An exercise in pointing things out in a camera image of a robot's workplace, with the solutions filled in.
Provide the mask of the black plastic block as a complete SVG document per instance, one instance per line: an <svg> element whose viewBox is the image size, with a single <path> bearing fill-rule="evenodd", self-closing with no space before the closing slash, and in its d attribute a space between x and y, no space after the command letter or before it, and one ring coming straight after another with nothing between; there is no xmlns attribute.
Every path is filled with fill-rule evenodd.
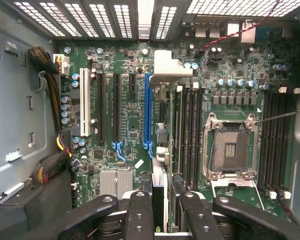
<svg viewBox="0 0 300 240"><path fill-rule="evenodd" d="M0 205L0 240L27 233L72 209L71 175L64 171L48 184L27 184Z"/></svg>

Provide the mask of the black RAM slot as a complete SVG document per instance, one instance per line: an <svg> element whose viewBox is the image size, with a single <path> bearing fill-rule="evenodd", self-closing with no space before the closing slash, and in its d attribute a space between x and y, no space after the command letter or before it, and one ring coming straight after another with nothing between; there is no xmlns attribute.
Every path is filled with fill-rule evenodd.
<svg viewBox="0 0 300 240"><path fill-rule="evenodd" d="M265 120L270 116L271 110L271 93L269 91L264 91L264 102L263 102L263 116L262 119ZM269 191L266 187L266 166L267 166L267 137L268 137L268 123L263 121L259 124L262 127L261 133L261 146L260 146L260 161L259 161L259 176L258 176L258 189L263 195L268 196Z"/></svg>
<svg viewBox="0 0 300 240"><path fill-rule="evenodd" d="M280 197L284 195L284 190L282 186L284 185L284 178L285 178L285 141L286 141L286 117L280 117L278 119L279 123L279 130L278 130L278 148L277 148L277 178L275 183L275 190Z"/></svg>
<svg viewBox="0 0 300 240"><path fill-rule="evenodd" d="M296 110L296 97L292 93L288 93L285 97L284 112L292 113ZM282 164L282 183L285 192L289 192L291 195L290 187L290 175L291 175L291 162L292 162L292 144L293 144L293 132L295 124L295 116L290 115L283 118L284 122L284 142L283 142L283 164Z"/></svg>
<svg viewBox="0 0 300 240"><path fill-rule="evenodd" d="M200 184L200 167L201 167L201 135L202 135L202 101L203 101L203 93L202 90L198 90L198 105L197 105L197 126L198 126L198 132L197 132L197 173L196 173L196 188L199 189Z"/></svg>
<svg viewBox="0 0 300 240"><path fill-rule="evenodd" d="M278 113L278 98L277 94L270 92L267 95L267 117L275 117ZM267 149L265 149L266 153L266 173L264 175L264 185L267 189L267 195L270 199L276 199L277 193L275 188L273 187L273 168L275 161L275 143L276 143L276 120L270 119L264 123L264 129L266 130L267 139L264 143L266 143Z"/></svg>
<svg viewBox="0 0 300 240"><path fill-rule="evenodd" d="M189 88L185 89L185 121L184 121L184 126L185 126L185 135L184 135L184 173L185 173L185 188L188 190L189 188L189 180L188 180L188 147L189 147Z"/></svg>
<svg viewBox="0 0 300 240"><path fill-rule="evenodd" d="M190 164L190 189L193 190L194 185L194 168L195 168L195 144L196 144L196 90L191 89L192 100L192 126L191 126L191 164Z"/></svg>

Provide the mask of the short black expansion slot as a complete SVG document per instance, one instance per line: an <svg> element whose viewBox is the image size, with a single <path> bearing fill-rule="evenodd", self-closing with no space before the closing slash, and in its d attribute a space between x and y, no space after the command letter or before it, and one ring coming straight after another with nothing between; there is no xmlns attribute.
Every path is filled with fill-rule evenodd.
<svg viewBox="0 0 300 240"><path fill-rule="evenodd" d="M136 75L134 73L130 73L128 77L129 83L129 93L135 94L136 93Z"/></svg>

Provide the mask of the metal socket cover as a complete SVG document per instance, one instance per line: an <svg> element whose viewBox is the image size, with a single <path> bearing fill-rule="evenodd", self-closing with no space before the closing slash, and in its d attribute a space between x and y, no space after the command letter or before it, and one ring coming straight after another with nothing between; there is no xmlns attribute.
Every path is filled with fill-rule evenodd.
<svg viewBox="0 0 300 240"><path fill-rule="evenodd" d="M255 176L249 176L245 174L244 176L239 176L239 178L235 177L235 174L226 173L223 178L212 179L210 180L210 185L212 187L213 196L216 197L215 187L228 187L230 184L234 184L237 187L250 187L254 188L257 194L259 204L263 210L265 210L264 204L262 202L262 198L257 188L257 184L255 182Z"/></svg>

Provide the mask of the white power connector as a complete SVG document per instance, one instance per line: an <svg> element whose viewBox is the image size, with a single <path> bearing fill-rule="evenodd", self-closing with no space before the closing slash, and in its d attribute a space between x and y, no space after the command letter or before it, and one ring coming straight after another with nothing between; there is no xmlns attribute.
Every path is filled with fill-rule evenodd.
<svg viewBox="0 0 300 240"><path fill-rule="evenodd" d="M53 62L58 64L58 73L61 76L70 75L70 58L64 54L53 54Z"/></svg>

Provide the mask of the CPU socket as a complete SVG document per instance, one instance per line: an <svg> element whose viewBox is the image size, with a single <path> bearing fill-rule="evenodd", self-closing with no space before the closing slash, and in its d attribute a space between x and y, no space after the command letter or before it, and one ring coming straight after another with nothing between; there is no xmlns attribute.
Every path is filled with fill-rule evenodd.
<svg viewBox="0 0 300 240"><path fill-rule="evenodd" d="M203 131L202 174L207 185L247 186L257 176L259 127L256 115L221 119L209 113Z"/></svg>

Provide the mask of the thin locking lever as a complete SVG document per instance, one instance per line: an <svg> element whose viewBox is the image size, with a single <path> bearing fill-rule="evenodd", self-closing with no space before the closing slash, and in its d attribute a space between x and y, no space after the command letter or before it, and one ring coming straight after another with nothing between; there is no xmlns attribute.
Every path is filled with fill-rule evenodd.
<svg viewBox="0 0 300 240"><path fill-rule="evenodd" d="M268 117L268 118L265 118L265 119L262 119L262 120L256 120L253 123L255 125L257 125L257 124L264 123L264 122L267 122L267 121L276 120L276 119L280 119L280 118L285 118L285 117L289 117L289 116L294 116L294 115L297 115L297 114L300 114L300 110L280 114L280 115L277 115L277 116Z"/></svg>

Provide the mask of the white expansion slot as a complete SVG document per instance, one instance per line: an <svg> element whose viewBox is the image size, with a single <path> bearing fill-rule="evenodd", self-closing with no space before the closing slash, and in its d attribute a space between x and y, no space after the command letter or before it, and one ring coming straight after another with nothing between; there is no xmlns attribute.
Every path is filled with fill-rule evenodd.
<svg viewBox="0 0 300 240"><path fill-rule="evenodd" d="M80 68L80 136L91 135L91 78L88 68Z"/></svg>

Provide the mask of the silver chipset heatsink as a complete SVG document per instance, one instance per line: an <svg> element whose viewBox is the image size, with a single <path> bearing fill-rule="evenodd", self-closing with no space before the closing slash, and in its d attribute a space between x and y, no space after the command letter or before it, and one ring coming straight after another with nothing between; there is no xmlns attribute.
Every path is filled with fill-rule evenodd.
<svg viewBox="0 0 300 240"><path fill-rule="evenodd" d="M99 194L112 195L119 200L133 190L132 170L102 170L99 174Z"/></svg>

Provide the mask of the blue expansion slot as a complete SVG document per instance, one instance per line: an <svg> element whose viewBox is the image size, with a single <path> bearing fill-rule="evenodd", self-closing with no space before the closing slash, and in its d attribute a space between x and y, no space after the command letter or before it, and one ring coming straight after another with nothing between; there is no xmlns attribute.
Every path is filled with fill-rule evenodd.
<svg viewBox="0 0 300 240"><path fill-rule="evenodd" d="M144 76L144 130L143 148L148 152L151 159L153 154L152 141L152 120L153 120L153 89L150 87L152 74L146 73Z"/></svg>

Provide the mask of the green motherboard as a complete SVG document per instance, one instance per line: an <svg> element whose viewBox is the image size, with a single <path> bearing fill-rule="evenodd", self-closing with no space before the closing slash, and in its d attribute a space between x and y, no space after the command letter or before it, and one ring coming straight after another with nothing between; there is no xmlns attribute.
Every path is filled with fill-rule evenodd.
<svg viewBox="0 0 300 240"><path fill-rule="evenodd" d="M145 74L153 75L156 50L172 51L192 76L178 82L174 93L174 167L173 175L182 176L185 184L185 104L189 89L188 121L188 190L199 192L211 201L213 191L203 176L204 126L210 113L217 118L244 120L249 113L263 119L264 91L277 94L277 115L284 110L287 94L296 94L292 80L296 77L296 61L300 41L294 36L280 36L279 30L266 28L257 31L256 41L249 45L225 41L207 50L203 42L186 36L170 43L88 43L64 44L69 57L70 75L61 77L61 122L58 146L69 148L71 157L72 206L79 207L100 195L100 172L126 170L133 172L133 190L153 189L153 159L143 147ZM90 136L80 134L80 68L90 70ZM106 80L105 142L99 141L99 78ZM113 75L120 74L120 141L113 142ZM129 74L135 74L136 93L129 93ZM193 190L190 188L192 149L192 89L196 91L195 162ZM200 148L200 179L197 189L198 90L202 90L202 129ZM159 120L159 103L152 104L152 151L155 157L154 123ZM258 125L257 168L255 183L258 189L262 127ZM276 119L273 187L278 176L278 132ZM270 199L258 189L265 211L297 223L290 206L292 194ZM216 196L232 196L261 208L253 187L215 187Z"/></svg>

